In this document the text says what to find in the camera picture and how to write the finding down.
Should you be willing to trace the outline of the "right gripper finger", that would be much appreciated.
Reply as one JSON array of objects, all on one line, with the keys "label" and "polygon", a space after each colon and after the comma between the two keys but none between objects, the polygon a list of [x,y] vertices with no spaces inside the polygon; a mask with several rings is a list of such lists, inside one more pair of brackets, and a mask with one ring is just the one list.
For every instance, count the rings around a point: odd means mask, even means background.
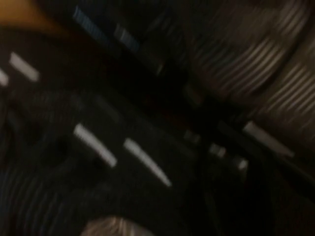
[{"label": "right gripper finger", "polygon": [[152,236],[152,232],[133,221],[110,216],[89,221],[82,236]]}]

